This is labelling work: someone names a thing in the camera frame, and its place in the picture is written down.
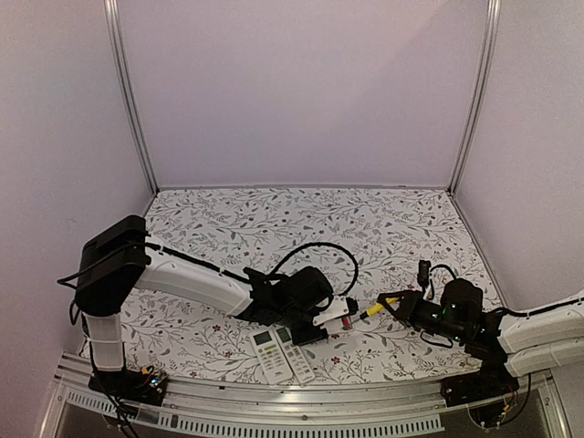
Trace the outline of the white remote with back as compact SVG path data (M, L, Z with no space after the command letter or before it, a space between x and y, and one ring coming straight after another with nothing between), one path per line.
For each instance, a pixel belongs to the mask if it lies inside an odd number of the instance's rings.
M327 321L324 325L323 328L326 329L328 331L328 334L330 336L332 335L340 335L340 334L344 334L344 333L348 333L350 331L353 330L353 327L351 330L345 331L342 327L342 322L341 322L341 318L335 318L332 319L330 321Z

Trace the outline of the red battery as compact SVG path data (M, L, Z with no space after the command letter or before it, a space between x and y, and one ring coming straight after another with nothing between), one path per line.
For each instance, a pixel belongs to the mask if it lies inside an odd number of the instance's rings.
M351 324L351 320L350 317L343 317L341 319L342 322L342 327L345 331L351 330L352 329L352 324Z

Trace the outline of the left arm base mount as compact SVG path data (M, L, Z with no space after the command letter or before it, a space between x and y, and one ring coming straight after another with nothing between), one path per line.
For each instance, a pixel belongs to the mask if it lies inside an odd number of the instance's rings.
M168 374L164 370L155 370L152 366L145 370L94 370L89 380L91 390L101 392L112 400L158 407L162 406L167 385Z

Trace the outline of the yellow handled screwdriver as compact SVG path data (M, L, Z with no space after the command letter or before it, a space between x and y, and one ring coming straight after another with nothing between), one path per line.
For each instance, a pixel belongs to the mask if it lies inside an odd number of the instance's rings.
M360 314L360 319L363 320L366 318L370 318L374 315L377 315L380 312L382 312L383 310L386 310L387 308L389 308L392 304L396 303L397 301L398 301L398 298L392 297L392 298L387 298L384 304L376 303L371 308L368 308L367 310L363 311Z

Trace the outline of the narrow white remote control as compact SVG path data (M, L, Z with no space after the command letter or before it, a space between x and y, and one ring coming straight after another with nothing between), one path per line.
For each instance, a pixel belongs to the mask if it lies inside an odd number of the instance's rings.
M311 369L302 349L296 346L287 328L276 328L276 340L284 351L288 365L293 371L300 385L311 383L315 378L315 372Z

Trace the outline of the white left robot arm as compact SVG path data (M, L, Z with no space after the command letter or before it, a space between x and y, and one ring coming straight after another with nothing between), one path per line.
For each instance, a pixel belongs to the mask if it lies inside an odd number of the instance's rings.
M87 321L93 363L117 396L135 389L125 368L120 312L134 289L190 299L228 316L270 327L311 329L333 301L333 290L315 267L291 276L247 268L238 275L166 246L150 235L144 218L129 215L88 240L74 281L75 305Z

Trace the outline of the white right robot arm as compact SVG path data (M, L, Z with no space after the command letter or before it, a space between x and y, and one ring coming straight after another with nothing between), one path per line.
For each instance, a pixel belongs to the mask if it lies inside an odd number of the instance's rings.
M412 290L380 294L377 302L404 326L449 339L482 361L486 366L471 384L481 398L504 387L507 373L517 378L583 361L581 291L530 310L484 311L483 290L456 278L445 285L438 304Z

